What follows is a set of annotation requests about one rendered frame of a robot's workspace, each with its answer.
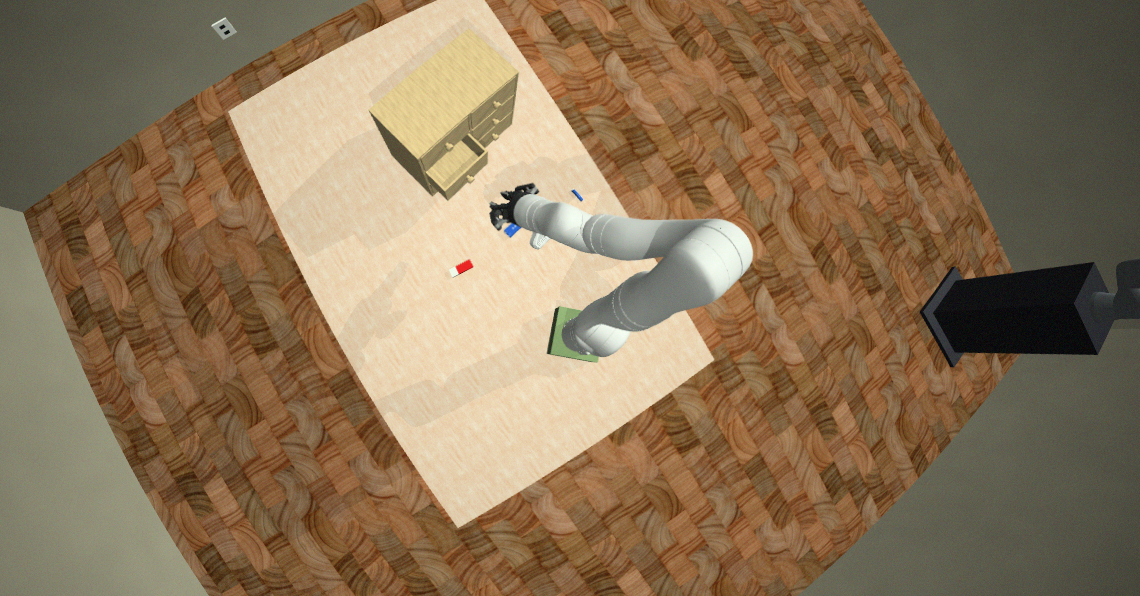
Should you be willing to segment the light wooden chest of drawers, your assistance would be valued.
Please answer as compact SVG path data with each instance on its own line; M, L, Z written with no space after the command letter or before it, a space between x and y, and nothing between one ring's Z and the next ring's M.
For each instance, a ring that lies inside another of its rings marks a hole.
M467 28L412 71L369 113L396 162L400 160L404 170L433 197L437 191L420 158L467 116L467 134L472 136L471 113L515 76L510 126L519 71Z

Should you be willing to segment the red and white eraser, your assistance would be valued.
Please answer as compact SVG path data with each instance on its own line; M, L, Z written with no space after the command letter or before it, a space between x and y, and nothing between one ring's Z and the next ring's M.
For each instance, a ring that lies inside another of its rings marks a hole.
M463 272L467 271L471 268L473 268L473 266L472 266L472 263L470 261L470 258L469 258L467 261L461 263L459 266L454 266L454 268L451 268L449 271L451 273L451 277L454 278L455 276L457 276L457 273L463 273Z

